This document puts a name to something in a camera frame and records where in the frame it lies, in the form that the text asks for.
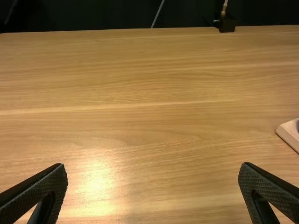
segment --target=wooden table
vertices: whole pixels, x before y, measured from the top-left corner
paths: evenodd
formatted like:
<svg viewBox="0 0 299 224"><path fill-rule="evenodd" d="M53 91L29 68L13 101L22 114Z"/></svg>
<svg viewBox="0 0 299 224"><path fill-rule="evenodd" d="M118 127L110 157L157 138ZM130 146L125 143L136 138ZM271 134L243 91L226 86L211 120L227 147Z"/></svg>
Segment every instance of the wooden table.
<svg viewBox="0 0 299 224"><path fill-rule="evenodd" d="M64 163L58 224L250 223L245 161L299 186L274 133L299 26L1 34L0 58L0 191Z"/></svg>

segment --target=dark background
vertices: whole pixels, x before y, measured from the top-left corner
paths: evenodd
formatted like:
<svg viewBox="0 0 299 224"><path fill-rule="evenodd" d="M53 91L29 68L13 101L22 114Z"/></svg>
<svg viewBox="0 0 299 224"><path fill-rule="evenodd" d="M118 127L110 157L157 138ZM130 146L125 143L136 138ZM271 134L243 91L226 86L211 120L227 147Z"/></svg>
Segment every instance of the dark background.
<svg viewBox="0 0 299 224"><path fill-rule="evenodd" d="M224 0L166 0L156 28L206 27ZM149 28L161 0L19 0L8 32ZM229 0L239 26L299 24L299 0Z"/></svg>

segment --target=textured black surface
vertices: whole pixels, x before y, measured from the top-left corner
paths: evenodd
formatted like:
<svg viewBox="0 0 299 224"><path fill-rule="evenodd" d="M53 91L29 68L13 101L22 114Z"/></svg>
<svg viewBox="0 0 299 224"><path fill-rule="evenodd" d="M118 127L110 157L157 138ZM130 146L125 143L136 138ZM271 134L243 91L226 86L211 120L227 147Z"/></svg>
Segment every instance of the textured black surface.
<svg viewBox="0 0 299 224"><path fill-rule="evenodd" d="M0 224L14 223L40 201L43 203L39 204L38 209L33 212L36 215L36 223L56 223L67 185L67 175L63 164L55 164L1 193ZM12 193L10 198L7 197L8 193Z"/></svg>
<svg viewBox="0 0 299 224"><path fill-rule="evenodd" d="M299 223L297 187L247 162L241 166L239 185L253 224L279 223L268 202Z"/></svg>

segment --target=wood grain surface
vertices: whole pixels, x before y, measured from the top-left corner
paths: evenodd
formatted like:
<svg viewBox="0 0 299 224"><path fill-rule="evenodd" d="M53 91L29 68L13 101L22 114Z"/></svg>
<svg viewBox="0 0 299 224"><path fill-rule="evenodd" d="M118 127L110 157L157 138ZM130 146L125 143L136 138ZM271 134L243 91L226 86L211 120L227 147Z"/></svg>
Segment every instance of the wood grain surface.
<svg viewBox="0 0 299 224"><path fill-rule="evenodd" d="M58 224L251 223L245 161L299 186L299 26L1 34L0 59L0 191L64 163Z"/></svg>

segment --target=metal rod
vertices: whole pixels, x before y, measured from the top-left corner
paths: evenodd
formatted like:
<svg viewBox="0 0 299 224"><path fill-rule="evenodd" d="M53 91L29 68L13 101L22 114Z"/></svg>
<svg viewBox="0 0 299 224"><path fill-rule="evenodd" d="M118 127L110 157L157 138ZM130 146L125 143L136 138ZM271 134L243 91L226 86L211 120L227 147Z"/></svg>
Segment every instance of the metal rod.
<svg viewBox="0 0 299 224"><path fill-rule="evenodd" d="M155 25L155 23L156 23L156 21L157 21L157 18L158 18L158 16L159 16L159 14L160 14L161 8L162 8L162 6L164 5L164 2L165 2L165 0L162 0L162 1L161 1L160 7L159 7L159 9L158 9L158 11L157 11L157 14L156 14L156 16L155 16L155 18L154 18L154 21L153 21L153 23L151 24L151 27L150 27L150 28L154 28L154 25Z"/></svg>
<svg viewBox="0 0 299 224"><path fill-rule="evenodd" d="M227 6L228 6L228 0L225 0L222 6L221 15L225 15Z"/></svg>

